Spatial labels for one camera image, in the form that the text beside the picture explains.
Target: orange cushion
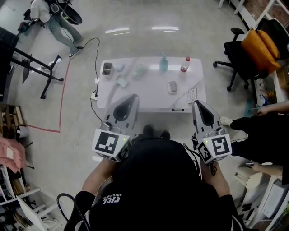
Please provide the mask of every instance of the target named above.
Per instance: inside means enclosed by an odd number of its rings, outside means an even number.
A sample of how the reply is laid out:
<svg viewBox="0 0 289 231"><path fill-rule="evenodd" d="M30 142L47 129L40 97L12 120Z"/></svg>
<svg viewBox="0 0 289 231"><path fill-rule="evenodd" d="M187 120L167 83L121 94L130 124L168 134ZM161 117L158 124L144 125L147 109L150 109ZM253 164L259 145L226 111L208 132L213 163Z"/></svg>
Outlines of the orange cushion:
<svg viewBox="0 0 289 231"><path fill-rule="evenodd" d="M262 39L262 41L265 43L268 50L270 51L270 53L273 55L273 57L275 59L279 59L280 58L279 50L276 47L273 40L270 38L270 36L265 31L262 31L262 30L257 30L257 32L260 38Z"/></svg>
<svg viewBox="0 0 289 231"><path fill-rule="evenodd" d="M267 69L271 74L281 67L253 28L241 42L241 46L255 63L259 72Z"/></svg>

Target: black office chair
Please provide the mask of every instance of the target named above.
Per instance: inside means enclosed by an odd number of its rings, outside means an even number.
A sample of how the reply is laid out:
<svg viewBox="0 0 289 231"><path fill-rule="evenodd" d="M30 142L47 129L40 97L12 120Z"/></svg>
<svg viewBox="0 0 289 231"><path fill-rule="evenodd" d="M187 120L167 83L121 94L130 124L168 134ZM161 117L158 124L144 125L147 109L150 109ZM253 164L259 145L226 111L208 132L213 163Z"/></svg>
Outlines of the black office chair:
<svg viewBox="0 0 289 231"><path fill-rule="evenodd" d="M287 45L289 37L283 26L275 19L267 20L263 18L258 24L257 30L265 31L275 43L280 53L280 60L288 58ZM228 91L231 91L234 83L236 73L244 80L244 88L247 90L249 87L249 79L263 79L268 76L268 71L258 72L256 65L250 59L249 55L242 49L241 41L236 41L239 34L244 34L244 31L239 28L232 28L232 33L235 35L233 41L226 42L224 44L224 54L228 56L231 63L215 61L213 67L217 67L217 64L232 67L234 69L230 85L227 87Z"/></svg>

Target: white bottle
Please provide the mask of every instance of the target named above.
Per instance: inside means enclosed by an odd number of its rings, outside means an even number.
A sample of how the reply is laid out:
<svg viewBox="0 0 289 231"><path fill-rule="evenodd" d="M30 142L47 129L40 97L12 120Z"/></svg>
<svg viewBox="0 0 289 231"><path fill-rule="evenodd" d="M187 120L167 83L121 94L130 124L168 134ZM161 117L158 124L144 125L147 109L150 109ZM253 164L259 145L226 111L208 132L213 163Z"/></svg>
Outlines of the white bottle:
<svg viewBox="0 0 289 231"><path fill-rule="evenodd" d="M187 57L185 61L183 61L181 65L181 72L186 72L190 66L190 57Z"/></svg>

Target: tripod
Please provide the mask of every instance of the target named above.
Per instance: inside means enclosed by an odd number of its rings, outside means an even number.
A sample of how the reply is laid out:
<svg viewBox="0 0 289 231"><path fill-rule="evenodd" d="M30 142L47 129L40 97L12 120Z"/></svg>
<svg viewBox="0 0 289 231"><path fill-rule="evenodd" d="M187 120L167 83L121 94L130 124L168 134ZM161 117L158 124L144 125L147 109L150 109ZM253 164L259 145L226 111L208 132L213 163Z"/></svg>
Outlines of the tripod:
<svg viewBox="0 0 289 231"><path fill-rule="evenodd" d="M4 55L5 58L7 58L7 59L9 59L10 61L12 61L12 62L14 62L14 63L16 63L16 64L24 67L22 83L24 83L25 80L27 79L30 70L33 70L33 71L35 71L36 73L41 74L41 75L43 75L43 76L45 76L45 77L48 78L47 83L46 83L46 85L45 85L45 88L44 88L44 90L43 90L43 92L42 92L42 94L41 94L41 96L40 96L41 99L45 99L45 98L46 98L45 93L46 93L46 91L47 91L47 89L48 89L48 87L49 87L49 85L50 85L50 83L51 83L51 81L52 81L53 79L54 79L54 80L57 80L57 81L60 81L60 82L63 82L64 78L58 79L58 78L55 78L55 77L53 76L53 74L52 74L52 71L53 71L53 68L54 68L55 64L57 63L58 59L61 59L61 57L60 57L59 55L55 58L54 62L53 62L50 66L48 66L48 65L46 65L45 63L42 63L41 61L33 58L32 56L30 56L30 55L28 55L28 54L26 54L25 52L23 52L23 51L15 48L15 47L10 46L9 44L3 42L2 40L0 40L0 45L1 45L1 51L3 51L3 47L6 48L6 49L5 49L5 52L4 52L5 54L2 53L1 55ZM28 58L28 59L27 59L27 60L22 60L22 61L20 61L20 60L17 60L17 59L15 59L15 58L13 58L12 56L6 55L7 53L8 53L8 54L9 54L9 53L12 53L12 54L13 54L13 52L17 52L17 53L23 55L24 57L26 57L26 58ZM48 73L45 73L45 72L43 72L43 71L40 71L40 70L38 70L38 69L36 69L36 68L34 68L34 67L32 67L32 66L30 66L30 63L31 63L31 62L36 62L36 63L40 64L40 65L41 65L41 69L47 69L47 70L49 70L49 74L48 74Z"/></svg>

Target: sneaker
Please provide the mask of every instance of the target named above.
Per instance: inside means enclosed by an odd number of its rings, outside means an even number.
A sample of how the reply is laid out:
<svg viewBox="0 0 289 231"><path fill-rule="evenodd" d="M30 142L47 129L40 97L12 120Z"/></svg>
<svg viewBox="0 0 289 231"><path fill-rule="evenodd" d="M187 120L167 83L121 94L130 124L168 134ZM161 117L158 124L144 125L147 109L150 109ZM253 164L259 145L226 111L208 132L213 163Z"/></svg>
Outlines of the sneaker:
<svg viewBox="0 0 289 231"><path fill-rule="evenodd" d="M80 53L80 51L81 51L81 49L78 49L78 51L75 54L70 54L69 58L74 59Z"/></svg>
<svg viewBox="0 0 289 231"><path fill-rule="evenodd" d="M77 41L74 41L73 43L79 43L79 42L81 42L82 40L83 40L83 37L82 37L81 39L77 40Z"/></svg>
<svg viewBox="0 0 289 231"><path fill-rule="evenodd" d="M154 136L154 128L151 125L146 125L143 129L143 135L145 137L153 137Z"/></svg>
<svg viewBox="0 0 289 231"><path fill-rule="evenodd" d="M221 120L221 124L222 125L226 125L226 126L230 126L231 123L233 122L232 119L230 119L230 118L228 118L226 116L221 116L220 120Z"/></svg>
<svg viewBox="0 0 289 231"><path fill-rule="evenodd" d="M164 130L163 133L161 134L161 138L166 139L166 140L170 140L171 135L167 130Z"/></svg>

